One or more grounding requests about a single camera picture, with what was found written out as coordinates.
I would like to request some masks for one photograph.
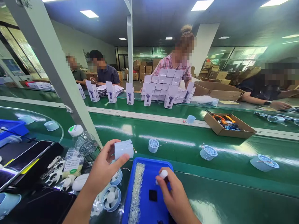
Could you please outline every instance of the workbench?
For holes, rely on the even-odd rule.
[[[204,223],[296,223],[299,219],[298,126],[272,124],[253,115],[252,111],[209,107],[210,112],[233,111],[248,125],[263,130],[262,135],[240,139],[217,136],[203,124],[195,127],[180,123],[188,115],[203,121],[205,106],[177,104],[172,109],[165,109],[163,103],[154,102],[145,107],[140,100],[136,100],[134,105],[127,105],[126,99],[121,96],[115,104],[108,103],[106,97],[94,103],[87,96],[84,102],[103,144],[113,138],[122,141],[131,139],[137,151],[134,157],[165,160],[173,165],[195,213]],[[4,91],[0,88],[0,106],[49,116],[64,129],[61,144],[71,146],[67,130],[74,122],[61,104],[55,93],[12,88]],[[0,119],[16,119],[30,113],[0,108],[0,114]],[[43,127],[48,120],[36,114],[33,116],[37,121],[27,126],[31,135],[44,140],[57,141],[60,138],[61,130],[48,132]],[[148,150],[151,138],[167,144],[152,154]],[[200,157],[203,143],[218,151],[218,156],[212,161]],[[271,157],[280,168],[265,173],[257,170],[249,162],[257,154]],[[123,173],[122,194],[125,195],[129,173],[126,170]],[[99,218],[115,217],[111,223],[118,223],[117,215],[116,211],[106,212]]]

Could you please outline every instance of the stack of papers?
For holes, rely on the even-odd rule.
[[[120,87],[120,86],[114,86],[114,87],[115,87],[116,96],[118,96],[125,89],[125,88]],[[97,92],[99,93],[99,96],[107,96],[108,95],[106,85],[102,85],[102,86],[97,87]]]

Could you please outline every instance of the plastic water bottle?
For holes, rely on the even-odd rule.
[[[84,159],[93,164],[100,153],[100,147],[94,136],[84,131],[81,125],[74,125],[69,128],[69,134],[73,137],[73,144]]]

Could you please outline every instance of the pink plaid shirt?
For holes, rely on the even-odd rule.
[[[183,70],[184,74],[183,74],[182,80],[188,81],[188,80],[192,79],[191,66],[179,65],[176,68],[173,68],[173,66],[172,66],[172,53],[170,53],[170,55],[166,56],[165,58],[163,58],[159,62],[156,69],[153,71],[152,75],[159,75],[159,72],[162,68]]]

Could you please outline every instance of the bag of parts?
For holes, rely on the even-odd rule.
[[[74,148],[69,148],[65,156],[65,166],[62,173],[62,178],[67,178],[68,175],[80,176],[83,167],[84,158]]]

